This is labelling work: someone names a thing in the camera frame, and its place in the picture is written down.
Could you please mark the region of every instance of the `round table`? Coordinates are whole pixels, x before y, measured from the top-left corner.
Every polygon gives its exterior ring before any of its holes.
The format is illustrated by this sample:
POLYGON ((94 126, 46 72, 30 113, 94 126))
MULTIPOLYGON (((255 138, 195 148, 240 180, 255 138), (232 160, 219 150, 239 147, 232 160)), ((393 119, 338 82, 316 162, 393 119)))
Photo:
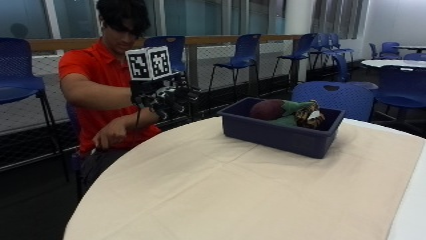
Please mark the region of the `round table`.
POLYGON ((401 67, 421 67, 426 68, 425 61, 414 60, 364 60, 361 64, 366 67, 381 68, 382 66, 393 65, 401 67))
POLYGON ((107 169, 64 239, 424 239, 424 145, 344 119, 326 157, 312 159, 224 136, 220 117, 191 123, 107 169))
POLYGON ((422 53, 426 50, 426 46, 393 46, 393 48, 416 50, 417 53, 422 53))

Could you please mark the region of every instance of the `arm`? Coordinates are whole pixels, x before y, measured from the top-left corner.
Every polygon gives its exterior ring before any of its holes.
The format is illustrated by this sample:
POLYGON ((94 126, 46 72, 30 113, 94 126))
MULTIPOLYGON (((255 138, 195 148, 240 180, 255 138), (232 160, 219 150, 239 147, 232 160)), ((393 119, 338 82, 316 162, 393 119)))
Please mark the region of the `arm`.
POLYGON ((62 90, 67 101, 76 107, 112 110, 132 105, 131 88, 101 85, 79 73, 62 79, 62 90))
POLYGON ((159 122, 159 116, 149 108, 143 108, 140 111, 139 124, 136 126, 137 113, 116 118, 97 132, 94 137, 95 146, 97 149, 108 149, 116 143, 120 143, 129 131, 148 127, 159 122))

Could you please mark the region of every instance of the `dark hair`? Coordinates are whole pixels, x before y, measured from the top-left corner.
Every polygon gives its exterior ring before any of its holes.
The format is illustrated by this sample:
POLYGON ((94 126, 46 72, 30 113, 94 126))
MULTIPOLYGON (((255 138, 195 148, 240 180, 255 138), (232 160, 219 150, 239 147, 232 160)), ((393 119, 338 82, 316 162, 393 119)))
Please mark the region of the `dark hair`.
POLYGON ((96 9, 107 26, 116 31, 129 32, 139 37, 151 27, 144 0, 99 0, 96 9), (124 26, 124 20, 132 21, 133 29, 124 26))

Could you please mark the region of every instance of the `green object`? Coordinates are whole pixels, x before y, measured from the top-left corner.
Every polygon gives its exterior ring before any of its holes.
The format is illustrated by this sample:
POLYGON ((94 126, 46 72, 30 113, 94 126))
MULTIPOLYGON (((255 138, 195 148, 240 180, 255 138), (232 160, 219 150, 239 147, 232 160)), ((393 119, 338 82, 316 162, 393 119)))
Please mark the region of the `green object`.
POLYGON ((277 124, 281 126, 297 126, 295 113, 304 108, 310 107, 314 102, 293 102, 293 101, 284 101, 283 108, 284 114, 283 117, 269 121, 272 124, 277 124))

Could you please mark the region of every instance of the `red ball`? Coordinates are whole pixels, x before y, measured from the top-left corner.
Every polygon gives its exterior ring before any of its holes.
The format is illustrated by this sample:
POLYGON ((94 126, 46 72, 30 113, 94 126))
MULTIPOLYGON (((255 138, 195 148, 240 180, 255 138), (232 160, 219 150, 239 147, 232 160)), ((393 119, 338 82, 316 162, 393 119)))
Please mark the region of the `red ball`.
POLYGON ((283 117, 284 101, 280 99, 269 99, 256 103, 251 110, 251 117, 260 120, 276 120, 283 117))

